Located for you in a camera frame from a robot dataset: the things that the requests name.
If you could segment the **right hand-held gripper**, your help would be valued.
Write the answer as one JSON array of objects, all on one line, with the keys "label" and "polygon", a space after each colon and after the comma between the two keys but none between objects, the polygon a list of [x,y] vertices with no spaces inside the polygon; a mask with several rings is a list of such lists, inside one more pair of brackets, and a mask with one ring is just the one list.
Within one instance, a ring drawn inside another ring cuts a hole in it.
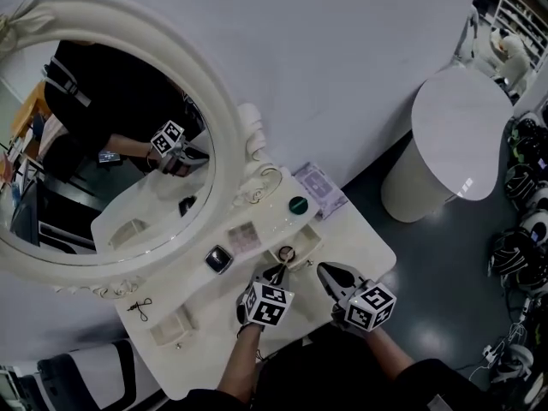
[{"label": "right hand-held gripper", "polygon": [[317,275],[335,301],[331,316],[338,324],[371,332],[390,318],[396,296],[382,283],[365,280],[354,267],[337,262],[318,264]]}]

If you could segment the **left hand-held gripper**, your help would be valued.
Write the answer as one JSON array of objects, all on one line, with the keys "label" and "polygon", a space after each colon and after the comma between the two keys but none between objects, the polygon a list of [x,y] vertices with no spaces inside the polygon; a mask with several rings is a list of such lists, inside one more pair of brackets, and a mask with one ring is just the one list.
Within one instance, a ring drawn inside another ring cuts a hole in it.
[{"label": "left hand-held gripper", "polygon": [[260,267],[255,272],[255,280],[258,282],[250,283],[236,302],[236,319],[241,325],[278,326],[295,294],[267,284],[287,285],[287,265],[280,264],[279,270],[277,265]]}]

